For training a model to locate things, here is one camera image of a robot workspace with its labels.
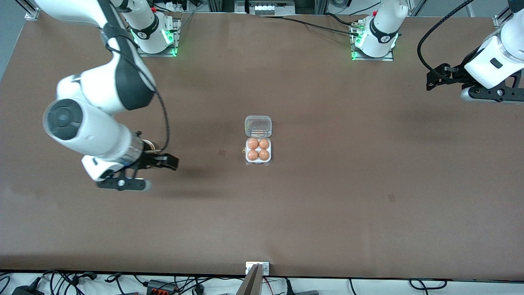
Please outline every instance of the metal bracket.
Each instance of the metal bracket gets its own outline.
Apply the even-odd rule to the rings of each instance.
[[[15,0],[26,11],[26,20],[37,20],[40,9],[27,0]]]
[[[171,43],[168,47],[166,47],[164,50],[162,50],[159,53],[155,54],[149,54],[143,52],[140,48],[138,49],[138,54],[142,57],[175,57],[178,54],[178,43],[180,40],[180,29],[182,26],[181,19],[179,18],[172,18],[169,16],[169,18],[172,19],[172,22],[168,22],[168,27],[166,29],[166,40],[171,41],[173,40],[173,43]]]
[[[247,264],[252,264],[249,268],[249,271],[246,275],[246,278],[240,285],[236,295],[260,295],[260,290],[262,288],[262,277],[264,276],[264,264],[269,265],[268,262],[246,262]]]
[[[393,61],[393,50],[389,50],[388,54],[382,57],[371,57],[363,53],[358,47],[355,46],[356,43],[361,41],[361,35],[364,31],[364,20],[359,19],[358,21],[352,23],[350,26],[350,33],[357,33],[359,36],[350,35],[351,43],[351,59],[352,60],[378,60],[378,61]]]
[[[246,275],[252,269],[253,265],[262,265],[263,275],[269,275],[269,262],[259,262],[259,261],[248,261],[246,262]]]
[[[509,9],[509,6],[506,6],[499,14],[492,17],[493,19],[493,25],[495,25],[496,28],[500,28],[502,25],[504,25],[508,19],[513,15],[513,12],[511,12],[511,9]]]
[[[418,16],[427,2],[428,0],[420,0],[419,3],[413,9],[409,9],[409,16]]]

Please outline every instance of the white floor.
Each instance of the white floor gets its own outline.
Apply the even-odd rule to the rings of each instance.
[[[29,286],[39,273],[14,273],[11,274],[11,281],[7,286],[3,295],[12,294],[13,290],[18,286]],[[89,279],[82,279],[79,284],[80,290],[85,295],[119,295],[121,294],[115,282],[107,283],[104,281],[108,275],[98,275],[95,281]],[[46,276],[46,280],[42,279],[38,285],[38,290],[44,294],[49,295],[50,275]],[[164,282],[172,282],[173,276],[138,276],[141,281],[156,279]],[[53,286],[57,285],[59,276],[55,275],[53,279]],[[186,277],[177,277],[178,286],[183,285]],[[287,291],[286,283],[282,278],[271,278],[269,280],[276,280],[270,282],[273,294],[277,295]],[[138,292],[140,295],[146,294],[147,290],[140,283],[138,283],[132,276],[122,276],[119,279],[122,290],[125,293]],[[316,290],[320,295],[353,295],[349,280],[347,279],[310,279],[310,278],[291,278],[291,285],[295,293]],[[6,280],[0,282],[0,290],[5,284]],[[237,279],[220,280],[212,279],[203,283],[205,295],[220,295],[220,294],[236,294],[238,287],[242,282]],[[434,281],[425,281],[427,287],[439,286],[442,283]],[[353,286],[357,295],[424,295],[423,291],[418,291],[409,286],[407,280],[375,280],[375,279],[353,279]],[[60,290],[63,294],[66,284]],[[191,294],[192,288],[187,289],[185,294]],[[69,288],[69,295],[75,295],[74,288]],[[448,282],[447,286],[441,290],[430,290],[429,295],[522,295],[524,294],[524,284],[522,283],[505,283],[505,282]],[[271,295],[267,284],[264,283],[261,290],[261,295]]]

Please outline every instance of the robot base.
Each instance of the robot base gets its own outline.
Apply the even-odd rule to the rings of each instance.
[[[364,19],[359,19],[349,26],[351,33],[362,34],[365,29]],[[355,43],[360,42],[361,38],[356,36],[350,36],[351,42],[351,60],[378,60],[378,61],[393,61],[393,51],[390,50],[388,54],[383,57],[371,57],[363,53],[359,48],[355,46]]]
[[[180,29],[182,27],[181,19],[179,18],[172,18],[171,16],[167,17],[168,19],[168,28],[165,32],[166,34],[166,42],[170,42],[171,40],[173,43],[166,47],[164,50],[162,50],[159,53],[155,54],[149,54],[142,51],[140,48],[137,49],[138,54],[142,57],[175,57],[178,53],[178,42],[180,40]]]

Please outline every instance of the metal mounting plate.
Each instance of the metal mounting plate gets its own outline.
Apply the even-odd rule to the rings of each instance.
[[[355,23],[359,25],[364,25],[364,20],[359,19]],[[361,34],[363,28],[361,26],[349,26],[351,33]],[[371,57],[364,54],[358,47],[355,46],[355,43],[360,42],[360,37],[350,36],[351,43],[351,59],[352,60],[378,60],[378,61],[393,61],[393,51],[390,49],[388,54],[383,57]]]
[[[169,26],[168,30],[174,29],[175,32],[173,33],[173,43],[166,47],[164,50],[162,50],[159,53],[155,54],[149,54],[143,52],[140,48],[138,49],[138,54],[142,57],[175,57],[178,53],[178,42],[180,40],[180,29],[182,26],[182,22],[179,18],[174,18],[172,27]]]
[[[248,261],[248,262],[246,262],[246,275],[251,270],[251,267],[254,264],[262,264],[262,266],[264,267],[263,275],[264,276],[268,276],[269,275],[269,262],[259,262],[259,261]]]

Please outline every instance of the floor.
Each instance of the floor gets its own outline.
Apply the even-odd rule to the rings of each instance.
[[[0,1],[0,80],[26,22],[24,16],[25,11],[16,1]]]
[[[18,286],[29,286],[31,283],[40,276],[39,273],[14,273],[9,275],[10,282],[7,285],[4,294],[11,294],[13,290]],[[38,290],[44,292],[45,295],[51,294],[50,292],[50,279],[51,275],[45,276],[38,285]],[[55,275],[53,279],[53,287],[58,285],[59,276]],[[108,275],[98,275],[94,281],[89,279],[81,279],[78,285],[79,289],[82,290],[85,295],[114,295],[122,294],[118,289],[116,282],[108,283],[104,279],[108,278]],[[137,279],[140,281],[149,281],[155,279],[162,281],[162,283],[172,282],[173,276],[141,276],[138,275]],[[137,279],[131,275],[123,275],[119,278],[122,291],[125,294],[138,294],[149,295],[146,288],[140,284]],[[194,286],[194,278],[189,279],[187,288],[182,288],[187,277],[177,276],[176,280],[178,286],[181,289],[179,294],[191,294],[192,286]],[[290,283],[293,291],[299,295],[299,292],[317,291],[319,295],[424,295],[423,291],[416,290],[409,286],[407,280],[368,280],[368,279],[352,279],[354,292],[351,290],[348,279],[313,279],[313,278],[290,278]],[[3,288],[7,280],[0,282],[0,286]],[[261,295],[277,295],[280,293],[286,294],[287,286],[283,278],[271,278],[268,277],[269,283],[263,283],[261,289]],[[430,287],[437,287],[443,285],[442,282],[436,281],[423,281],[424,284]],[[204,287],[205,295],[225,295],[235,294],[241,285],[239,279],[211,279],[207,282],[202,283]],[[65,291],[67,284],[59,290],[60,292]],[[524,293],[524,284],[522,283],[507,283],[507,282],[448,282],[447,286],[440,290],[429,290],[430,295],[517,295]],[[71,287],[68,290],[70,295],[76,294],[74,288]]]

